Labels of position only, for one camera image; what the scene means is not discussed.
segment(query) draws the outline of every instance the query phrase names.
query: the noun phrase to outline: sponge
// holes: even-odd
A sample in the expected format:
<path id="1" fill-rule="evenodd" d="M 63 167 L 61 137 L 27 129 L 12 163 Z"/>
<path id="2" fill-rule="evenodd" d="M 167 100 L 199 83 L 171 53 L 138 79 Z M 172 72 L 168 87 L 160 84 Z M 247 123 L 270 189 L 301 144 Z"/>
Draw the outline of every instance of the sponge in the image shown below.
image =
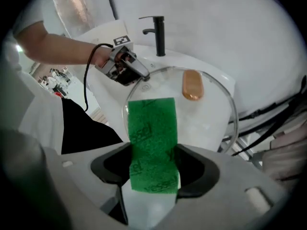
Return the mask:
<path id="1" fill-rule="evenodd" d="M 128 133 L 132 145 L 130 180 L 133 190 L 146 193 L 177 192 L 174 160 L 177 119 L 173 98 L 128 103 Z"/>

